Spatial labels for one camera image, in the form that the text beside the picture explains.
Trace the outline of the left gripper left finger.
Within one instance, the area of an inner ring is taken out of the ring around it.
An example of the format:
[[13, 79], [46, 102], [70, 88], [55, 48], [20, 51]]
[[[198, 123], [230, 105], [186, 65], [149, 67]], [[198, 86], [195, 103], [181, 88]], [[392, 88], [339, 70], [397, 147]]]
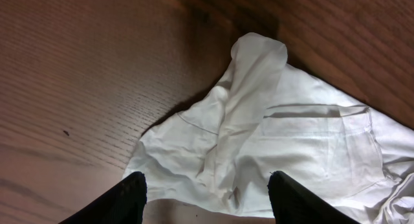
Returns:
[[147, 203], [142, 172], [133, 172], [60, 224], [141, 224]]

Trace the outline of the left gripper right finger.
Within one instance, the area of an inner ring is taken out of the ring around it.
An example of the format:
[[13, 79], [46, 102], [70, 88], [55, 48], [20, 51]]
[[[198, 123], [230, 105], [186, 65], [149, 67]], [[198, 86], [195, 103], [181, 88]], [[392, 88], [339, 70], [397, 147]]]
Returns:
[[267, 187], [276, 224], [357, 224], [282, 171]]

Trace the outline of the white t-shirt with black print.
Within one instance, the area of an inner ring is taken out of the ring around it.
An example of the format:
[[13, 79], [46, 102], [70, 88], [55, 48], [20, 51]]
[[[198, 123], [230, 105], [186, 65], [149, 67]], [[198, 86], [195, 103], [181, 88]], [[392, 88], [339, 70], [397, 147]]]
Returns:
[[148, 198], [269, 218], [282, 171], [360, 223], [413, 222], [413, 130], [288, 64], [286, 46], [240, 37], [204, 99], [148, 129], [125, 168]]

